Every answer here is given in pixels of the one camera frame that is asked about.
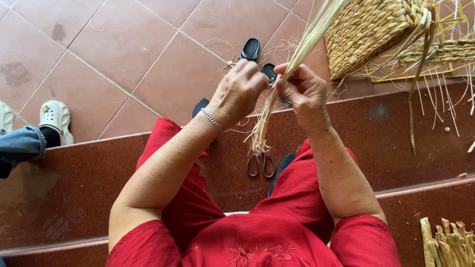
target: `black sock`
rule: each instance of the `black sock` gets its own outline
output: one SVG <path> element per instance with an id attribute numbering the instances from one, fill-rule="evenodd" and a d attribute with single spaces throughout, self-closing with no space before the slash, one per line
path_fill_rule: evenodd
<path id="1" fill-rule="evenodd" d="M 195 108 L 193 109 L 193 112 L 191 116 L 194 118 L 200 111 L 201 108 L 205 108 L 209 104 L 209 100 L 206 98 L 201 99 L 198 104 L 196 104 Z"/>
<path id="2" fill-rule="evenodd" d="M 46 126 L 41 128 L 41 133 L 45 137 L 46 148 L 61 146 L 61 139 L 56 130 Z"/>
<path id="3" fill-rule="evenodd" d="M 5 179 L 10 175 L 13 163 L 7 159 L 0 159 L 0 178 Z"/>

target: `floral embroidery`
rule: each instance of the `floral embroidery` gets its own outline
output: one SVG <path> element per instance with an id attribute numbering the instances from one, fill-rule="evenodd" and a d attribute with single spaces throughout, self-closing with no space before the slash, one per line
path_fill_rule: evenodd
<path id="1" fill-rule="evenodd" d="M 251 247 L 247 243 L 242 245 L 241 240 L 239 238 L 233 238 L 233 248 L 227 248 L 226 251 L 234 256 L 234 259 L 230 260 L 228 263 L 225 264 L 226 266 L 234 266 L 237 267 L 238 263 L 240 262 L 242 266 L 247 266 L 247 264 L 251 261 L 256 260 L 256 258 L 269 253 L 278 258 L 278 260 L 282 263 L 282 266 L 285 266 L 287 261 L 295 259 L 299 260 L 307 266 L 312 266 L 306 259 L 294 253 L 295 248 L 290 245 L 281 245 L 273 246 L 273 245 L 265 245 L 263 247 Z"/>

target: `woman's left hand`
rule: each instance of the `woman's left hand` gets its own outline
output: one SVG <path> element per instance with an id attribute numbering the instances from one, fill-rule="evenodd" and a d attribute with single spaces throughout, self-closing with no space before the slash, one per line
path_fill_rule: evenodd
<path id="1" fill-rule="evenodd" d="M 223 77 L 206 111 L 223 128 L 229 128 L 255 109 L 265 89 L 269 89 L 269 78 L 259 72 L 254 61 L 241 59 Z"/>

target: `red shirt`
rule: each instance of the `red shirt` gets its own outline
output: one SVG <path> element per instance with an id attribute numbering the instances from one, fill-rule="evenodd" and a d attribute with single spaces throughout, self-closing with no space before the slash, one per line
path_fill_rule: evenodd
<path id="1" fill-rule="evenodd" d="M 386 224 L 372 215 L 342 219 L 330 247 L 298 222 L 235 214 L 202 230 L 180 255 L 161 220 L 145 222 L 114 246 L 107 266 L 400 266 Z"/>

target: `blue jeans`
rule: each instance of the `blue jeans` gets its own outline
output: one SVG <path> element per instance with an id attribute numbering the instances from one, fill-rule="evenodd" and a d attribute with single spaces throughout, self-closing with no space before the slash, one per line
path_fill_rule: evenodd
<path id="1" fill-rule="evenodd" d="M 46 154 L 46 140 L 33 126 L 0 136 L 0 178 L 6 178 L 18 163 L 35 160 Z"/>

